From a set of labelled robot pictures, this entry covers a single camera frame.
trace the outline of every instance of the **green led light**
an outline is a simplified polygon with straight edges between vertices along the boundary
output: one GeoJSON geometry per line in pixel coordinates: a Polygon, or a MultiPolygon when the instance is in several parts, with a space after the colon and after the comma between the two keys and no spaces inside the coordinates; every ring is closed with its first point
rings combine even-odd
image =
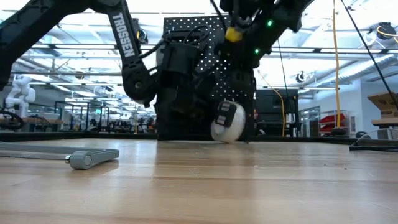
{"type": "Polygon", "coordinates": [[[272,19],[270,19],[267,22],[267,27],[271,27],[273,24],[274,24],[274,21],[272,21],[272,19]]]}

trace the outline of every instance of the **humanoid robot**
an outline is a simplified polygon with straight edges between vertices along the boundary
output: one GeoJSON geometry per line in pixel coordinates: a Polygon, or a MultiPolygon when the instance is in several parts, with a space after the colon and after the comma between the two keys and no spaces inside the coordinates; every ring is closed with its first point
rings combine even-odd
{"type": "Polygon", "coordinates": [[[21,118],[29,116],[29,103],[33,103],[36,99],[36,92],[30,87],[30,81],[32,81],[30,77],[24,75],[15,76],[12,81],[12,89],[6,98],[6,111],[15,113],[21,118]]]}

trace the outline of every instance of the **red object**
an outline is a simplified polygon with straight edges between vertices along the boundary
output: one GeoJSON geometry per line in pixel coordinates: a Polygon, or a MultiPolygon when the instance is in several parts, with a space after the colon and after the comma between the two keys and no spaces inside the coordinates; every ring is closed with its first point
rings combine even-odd
{"type": "MultiPolygon", "coordinates": [[[[344,121],[346,119],[346,116],[344,116],[344,114],[340,114],[340,122],[344,121]]],[[[319,123],[320,124],[324,124],[324,123],[335,123],[337,120],[337,115],[329,115],[326,116],[324,118],[322,118],[319,123]]]]}

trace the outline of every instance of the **ceiling light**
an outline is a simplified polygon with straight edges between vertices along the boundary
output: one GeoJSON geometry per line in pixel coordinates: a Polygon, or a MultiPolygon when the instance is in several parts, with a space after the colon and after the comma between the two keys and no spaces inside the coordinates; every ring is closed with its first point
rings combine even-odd
{"type": "Polygon", "coordinates": [[[65,98],[65,101],[80,101],[80,100],[94,100],[92,97],[73,97],[73,98],[65,98]]]}
{"type": "Polygon", "coordinates": [[[81,85],[80,83],[50,83],[50,85],[81,85]]]}
{"type": "Polygon", "coordinates": [[[85,101],[88,102],[88,100],[83,100],[82,98],[65,98],[66,102],[76,102],[76,101],[85,101]]]}
{"type": "Polygon", "coordinates": [[[109,104],[111,104],[111,105],[115,105],[115,106],[119,106],[119,102],[117,102],[117,101],[107,101],[106,103],[109,103],[109,104]]]}
{"type": "Polygon", "coordinates": [[[32,48],[43,49],[43,48],[50,48],[50,46],[48,44],[34,44],[32,48]]]}
{"type": "Polygon", "coordinates": [[[115,49],[111,44],[57,44],[58,49],[115,49]]]}
{"type": "Polygon", "coordinates": [[[123,99],[122,99],[122,102],[123,102],[123,103],[133,103],[134,100],[132,100],[132,99],[130,99],[130,98],[123,98],[123,99]]]}
{"type": "Polygon", "coordinates": [[[118,83],[86,83],[85,85],[91,85],[91,86],[116,86],[120,85],[118,83]]]}
{"type": "Polygon", "coordinates": [[[30,85],[46,85],[47,83],[31,82],[30,85]]]}
{"type": "Polygon", "coordinates": [[[97,100],[120,100],[119,98],[96,98],[97,100]]]}
{"type": "Polygon", "coordinates": [[[303,48],[303,47],[273,47],[273,52],[313,52],[313,48],[303,48]]]}
{"type": "MultiPolygon", "coordinates": [[[[370,49],[371,53],[377,54],[381,52],[381,49],[370,49]]],[[[321,53],[335,53],[335,49],[321,49],[321,53]]],[[[338,53],[343,54],[367,54],[366,49],[337,49],[338,53]]]]}
{"type": "Polygon", "coordinates": [[[59,89],[59,90],[62,90],[62,91],[67,91],[67,92],[70,92],[70,91],[71,91],[71,90],[69,90],[69,89],[67,89],[67,88],[65,88],[65,87],[62,87],[62,86],[54,85],[54,87],[57,88],[57,89],[59,89]]]}
{"type": "Polygon", "coordinates": [[[86,92],[86,91],[76,91],[75,93],[82,96],[96,96],[94,93],[86,92]]]}
{"type": "Polygon", "coordinates": [[[304,90],[336,90],[335,87],[304,87],[304,90]]]}
{"type": "Polygon", "coordinates": [[[65,100],[65,102],[68,102],[68,103],[76,103],[76,102],[79,102],[79,103],[84,103],[83,105],[87,105],[87,103],[89,102],[88,100],[65,100]]]}
{"type": "Polygon", "coordinates": [[[79,100],[78,103],[70,102],[70,104],[77,105],[77,106],[86,106],[87,105],[86,102],[88,103],[88,100],[79,100]]]}
{"type": "Polygon", "coordinates": [[[273,89],[288,89],[288,90],[299,90],[300,87],[296,87],[296,86],[288,86],[288,87],[284,87],[284,86],[257,86],[257,89],[265,89],[265,88],[273,88],[273,89]]]}

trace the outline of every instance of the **metal bar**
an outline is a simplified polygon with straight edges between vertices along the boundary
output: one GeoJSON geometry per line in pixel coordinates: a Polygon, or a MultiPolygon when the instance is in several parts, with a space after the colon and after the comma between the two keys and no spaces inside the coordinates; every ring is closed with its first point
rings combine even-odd
{"type": "Polygon", "coordinates": [[[117,149],[88,149],[84,147],[32,146],[0,142],[0,156],[28,159],[62,159],[74,169],[87,170],[102,162],[119,157],[117,149]]]}
{"type": "MultiPolygon", "coordinates": [[[[75,105],[72,105],[72,114],[74,112],[74,108],[75,108],[75,105]]],[[[72,129],[73,129],[73,116],[71,115],[70,116],[70,128],[69,128],[69,130],[72,130],[72,129]]]]}
{"type": "Polygon", "coordinates": [[[103,107],[101,106],[101,113],[99,114],[99,127],[98,127],[98,132],[100,132],[101,129],[102,129],[102,109],[103,109],[103,107]]]}
{"type": "MultiPolygon", "coordinates": [[[[306,53],[292,53],[284,52],[282,53],[283,58],[286,59],[316,59],[316,60],[335,60],[335,56],[333,54],[315,54],[311,53],[312,55],[306,53]]],[[[31,58],[31,59],[52,59],[55,56],[52,55],[24,55],[24,58],[31,58]]],[[[265,55],[263,58],[280,58],[277,54],[270,54],[265,55]]],[[[369,60],[369,56],[366,54],[339,54],[339,58],[341,60],[369,60]]],[[[59,56],[56,59],[72,59],[72,60],[88,60],[88,59],[96,59],[96,60],[120,60],[120,57],[77,57],[77,56],[59,56]]]]}
{"type": "Polygon", "coordinates": [[[109,112],[111,111],[111,108],[108,107],[108,118],[106,119],[106,128],[109,128],[109,112]]]}
{"type": "Polygon", "coordinates": [[[64,62],[62,65],[60,65],[57,69],[55,69],[55,71],[60,70],[60,68],[62,68],[64,65],[66,65],[71,59],[68,59],[66,62],[64,62]]]}
{"type": "Polygon", "coordinates": [[[121,73],[54,73],[54,72],[22,72],[22,71],[15,71],[11,72],[12,74],[29,74],[29,75],[84,75],[84,76],[121,76],[121,73]]]}
{"type": "MultiPolygon", "coordinates": [[[[150,50],[154,44],[141,45],[144,50],[150,50]]],[[[67,50],[115,50],[118,49],[116,44],[35,44],[32,49],[67,49],[67,50]]],[[[333,54],[335,53],[334,48],[329,47],[273,47],[273,52],[281,51],[282,53],[300,53],[300,54],[333,54]]],[[[338,48],[340,54],[368,54],[366,49],[354,49],[354,48],[338,48]]],[[[398,54],[396,49],[371,49],[373,54],[398,54]]]]}
{"type": "MultiPolygon", "coordinates": [[[[383,77],[384,78],[388,78],[388,77],[393,77],[394,75],[398,75],[398,72],[397,71],[390,72],[390,73],[384,74],[383,77]]],[[[370,78],[370,79],[368,79],[366,81],[367,82],[376,82],[376,81],[378,81],[380,79],[381,79],[380,77],[376,77],[376,78],[370,78]]]]}
{"type": "Polygon", "coordinates": [[[56,101],[56,102],[54,103],[54,113],[57,113],[57,104],[58,104],[58,102],[56,101]]]}
{"type": "Polygon", "coordinates": [[[88,111],[90,110],[90,102],[87,102],[87,113],[86,113],[86,131],[88,130],[88,111]]]}

